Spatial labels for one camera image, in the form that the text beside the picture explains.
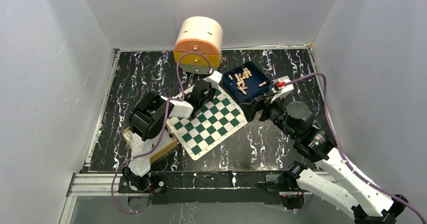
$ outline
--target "table surface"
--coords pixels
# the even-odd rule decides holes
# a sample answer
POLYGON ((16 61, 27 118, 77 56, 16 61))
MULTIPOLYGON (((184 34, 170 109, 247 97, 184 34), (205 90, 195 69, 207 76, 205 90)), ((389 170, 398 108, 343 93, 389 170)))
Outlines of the table surface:
MULTIPOLYGON (((294 80, 314 72, 307 49, 223 50, 219 71, 226 72, 247 61, 259 64, 271 80, 282 76, 294 80)), ((130 149, 121 134, 129 126, 126 122, 128 115, 147 91, 163 96, 179 93, 175 67, 172 51, 120 54, 87 171, 113 172, 125 159, 130 158, 130 149)), ((183 70, 180 76, 185 89, 204 77, 183 70)), ((294 87, 286 102, 305 102, 316 114, 315 126, 330 132, 316 79, 294 84, 294 87)), ((293 149, 293 141, 274 124, 270 121, 259 122, 258 117, 197 161, 193 161, 178 144, 155 161, 151 168, 153 171, 282 170, 293 161, 317 168, 293 149)))

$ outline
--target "white wall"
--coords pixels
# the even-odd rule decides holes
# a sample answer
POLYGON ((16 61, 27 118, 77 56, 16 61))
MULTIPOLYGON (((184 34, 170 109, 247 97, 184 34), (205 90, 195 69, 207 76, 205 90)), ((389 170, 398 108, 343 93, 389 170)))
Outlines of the white wall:
POLYGON ((0 223, 58 223, 113 61, 85 0, 0 0, 0 223))
POLYGON ((211 17, 223 48, 313 42, 334 0, 87 0, 114 48, 173 49, 182 22, 211 17))
POLYGON ((427 0, 336 0, 313 45, 345 152, 425 217, 426 26, 427 0))

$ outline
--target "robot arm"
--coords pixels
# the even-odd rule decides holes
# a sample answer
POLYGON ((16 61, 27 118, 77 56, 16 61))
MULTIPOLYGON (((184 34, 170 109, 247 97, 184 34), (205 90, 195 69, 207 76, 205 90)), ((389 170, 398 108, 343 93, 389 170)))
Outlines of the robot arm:
MULTIPOLYGON (((285 88, 280 83, 276 87, 285 88)), ((262 110, 260 121, 271 120, 283 133, 295 140, 294 148, 299 154, 328 172, 342 187, 315 175, 299 163, 290 166, 295 173, 284 171, 275 185, 312 191, 354 218, 355 223, 395 223, 395 218, 405 206, 363 182, 346 166, 333 138, 313 126, 315 115, 306 104, 291 102, 285 108, 282 98, 289 92, 281 94, 281 99, 273 96, 269 101, 271 96, 263 96, 250 104, 243 104, 243 107, 241 104, 246 119, 252 121, 255 113, 262 110)), ((355 170, 367 178, 360 170, 355 170)))
POLYGON ((346 189, 320 177, 305 165, 293 162, 283 172, 283 177, 286 179, 284 182, 291 187, 290 190, 298 187, 310 191, 354 218, 351 208, 359 204, 356 199, 346 189))
POLYGON ((146 93, 129 117, 130 128, 123 132, 123 136, 132 149, 132 158, 149 152, 161 138, 158 147, 144 157, 132 159, 122 170, 125 180, 132 189, 145 191, 150 185, 150 164, 153 158, 159 158, 175 145, 173 136, 166 129, 160 136, 165 115, 168 118, 192 118, 200 113, 203 105, 212 101, 218 89, 222 74, 214 71, 207 78, 198 81, 192 91, 185 95, 185 100, 169 100, 169 109, 166 112, 167 98, 156 93, 146 93))

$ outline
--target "purple cable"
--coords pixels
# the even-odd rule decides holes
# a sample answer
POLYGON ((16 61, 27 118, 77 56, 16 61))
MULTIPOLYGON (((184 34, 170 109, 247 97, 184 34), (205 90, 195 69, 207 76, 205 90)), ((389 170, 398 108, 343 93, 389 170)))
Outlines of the purple cable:
MULTIPOLYGON (((208 60, 204 55, 202 55, 202 54, 200 54, 200 53, 197 53, 197 52, 188 52, 188 53, 183 54, 183 55, 179 58, 179 60, 176 62, 176 76, 177 76, 177 78, 178 78, 179 87, 180 87, 180 89, 181 89, 182 100, 181 100, 181 99, 172 99, 172 98, 168 98, 168 100, 166 101, 166 109, 165 109, 165 112, 168 112, 168 111, 169 111, 169 101, 170 101, 170 100, 178 100, 178 101, 183 101, 183 100, 184 100, 184 97, 185 97, 185 96, 184 96, 184 88, 183 88, 183 86, 182 86, 182 82, 181 82, 181 79, 180 79, 180 77, 179 77, 179 63, 181 62, 182 57, 184 57, 184 56, 186 56, 186 55, 189 55, 189 54, 197 54, 197 55, 199 55, 199 56, 203 57, 203 58, 206 60, 207 65, 209 66, 209 70, 208 70, 208 72, 207 72, 207 73, 209 73, 209 72, 210 72, 210 63, 209 63, 209 60, 208 60)), ((113 177, 113 182, 111 183, 111 198, 113 199, 113 202, 114 202, 114 204, 116 205, 116 207, 117 207, 119 210, 123 211, 124 213, 127 213, 127 214, 138 214, 138 213, 140 213, 140 212, 145 211, 145 210, 146 210, 148 207, 150 207, 150 206, 144 207, 144 208, 142 208, 141 210, 137 210, 137 211, 127 211, 127 210, 125 210, 125 209, 121 208, 121 207, 119 206, 119 204, 117 203, 116 198, 114 197, 114 181, 116 180, 118 173, 123 169, 123 167, 124 167, 124 166, 126 166, 127 164, 129 164, 129 162, 130 162, 130 161, 132 161, 133 159, 136 159, 136 158, 140 158, 140 157, 147 156, 147 155, 151 154, 152 152, 154 152, 154 151, 156 150, 156 148, 157 148, 157 147, 159 146, 159 144, 160 144, 160 141, 162 140, 163 133, 165 132, 165 127, 166 127, 166 121, 167 121, 167 120, 168 120, 168 115, 167 115, 167 114, 165 114, 165 118, 163 119, 163 127, 162 127, 162 130, 160 131, 160 137, 159 137, 159 140, 157 140, 156 145, 154 145, 154 147, 153 147, 150 151, 148 151, 147 153, 140 154, 140 155, 137 155, 137 156, 135 156, 135 157, 132 157, 132 158, 130 158, 130 159, 128 159, 128 160, 123 161, 123 163, 122 163, 122 164, 121 164, 121 165, 116 169, 116 173, 114 174, 114 177, 113 177)))
MULTIPOLYGON (((166 101, 166 109, 165 109, 165 112, 168 112, 168 111, 169 111, 169 101, 170 101, 170 100, 172 100, 172 99, 171 99, 171 98, 168 98, 168 100, 166 101)), ((128 159, 128 160, 123 161, 123 163, 119 166, 119 168, 117 168, 117 169, 116 169, 116 173, 114 174, 114 177, 113 177, 113 182, 111 183, 111 198, 113 199, 113 202, 114 202, 114 204, 116 205, 116 207, 117 207, 119 210, 123 211, 124 213, 127 213, 127 214, 138 214, 138 213, 140 213, 140 212, 142 212, 142 211, 145 211, 145 210, 146 210, 148 207, 150 207, 150 206, 144 207, 144 208, 142 208, 141 210, 137 210, 137 211, 127 211, 127 210, 125 210, 125 209, 121 208, 121 207, 119 206, 119 204, 117 203, 116 198, 114 197, 114 181, 116 180, 118 173, 119 173, 119 172, 123 169, 123 167, 124 167, 125 165, 127 165, 131 160, 136 159, 136 158, 139 158, 139 157, 147 156, 147 155, 151 154, 152 152, 154 152, 154 150, 156 150, 156 148, 157 148, 157 147, 159 146, 159 144, 160 144, 160 141, 162 140, 163 133, 165 132, 165 127, 166 127, 166 121, 167 121, 167 120, 168 120, 168 115, 167 115, 167 114, 165 114, 165 117, 164 117, 164 119, 163 119, 163 127, 162 127, 162 130, 160 131, 160 137, 159 137, 159 140, 157 140, 156 145, 154 145, 154 147, 153 147, 150 151, 148 151, 148 152, 147 152, 147 153, 145 153, 145 154, 140 154, 140 155, 137 155, 137 156, 135 156, 135 157, 132 157, 132 158, 130 158, 130 159, 128 159)))
POLYGON ((181 99, 182 100, 184 100, 185 96, 184 96, 184 87, 182 86, 181 78, 179 77, 179 63, 181 63, 181 60, 184 56, 189 55, 189 54, 197 54, 197 55, 201 56, 204 60, 206 60, 207 65, 209 66, 209 70, 207 71, 207 73, 209 74, 209 72, 210 72, 209 60, 206 58, 206 56, 204 56, 200 53, 188 52, 188 53, 183 54, 181 57, 179 57, 178 61, 176 62, 176 76, 178 77, 178 83, 179 83, 179 88, 181 89, 181 94, 182 94, 181 99))
MULTIPOLYGON (((324 99, 323 99, 323 102, 325 103, 326 121, 328 122, 328 126, 329 126, 329 128, 331 129, 331 132, 332 132, 333 138, 334 138, 334 140, 335 140, 335 142, 336 142, 336 145, 337 145, 337 147, 338 147, 339 155, 342 157, 342 159, 343 159, 343 160, 345 160, 345 165, 347 165, 347 167, 348 167, 351 171, 353 171, 353 172, 354 172, 354 174, 355 174, 357 177, 359 177, 359 179, 361 179, 363 182, 365 182, 365 183, 367 183, 367 184, 368 184, 368 183, 369 183, 369 180, 365 179, 361 174, 359 174, 357 171, 355 171, 355 170, 354 170, 354 168, 353 168, 353 166, 349 163, 347 156, 344 154, 344 151, 342 150, 341 142, 339 141, 338 136, 337 136, 337 135, 336 135, 336 133, 335 133, 335 130, 332 128, 332 124, 331 124, 331 121, 330 121, 330 119, 329 119, 329 108, 328 108, 328 102, 327 102, 327 97, 326 97, 326 76, 325 76, 323 73, 314 72, 314 73, 310 73, 310 74, 308 74, 308 75, 306 75, 306 76, 303 76, 303 77, 301 77, 301 78, 298 78, 298 79, 296 79, 296 80, 293 80, 293 81, 291 81, 291 82, 285 83, 285 85, 284 85, 284 86, 287 86, 287 85, 290 85, 290 84, 293 84, 293 83, 300 82, 300 81, 305 80, 305 79, 307 79, 307 78, 314 77, 315 75, 321 76, 321 77, 323 78, 323 98, 324 98, 324 99)), ((384 194, 386 194, 386 195, 390 196, 391 198, 393 198, 393 199, 395 199, 395 200, 399 201, 400 203, 402 203, 403 205, 407 206, 409 209, 411 209, 413 212, 415 212, 415 214, 416 214, 416 215, 421 219, 421 221, 422 221, 422 223, 423 223, 423 224, 427 224, 427 222, 425 221, 424 217, 421 215, 421 213, 420 213, 417 209, 415 209, 415 207, 413 207, 413 206, 412 206, 412 205, 410 205, 409 203, 407 203, 407 202, 403 201, 402 199, 398 198, 397 196, 393 195, 392 193, 390 193, 390 192, 388 192, 388 191, 384 190, 383 188, 381 188, 381 187, 379 187, 379 186, 377 186, 377 185, 375 185, 375 184, 373 184, 373 183, 370 183, 369 185, 370 185, 370 186, 372 186, 374 189, 376 189, 376 190, 378 190, 378 191, 383 192, 384 194)))

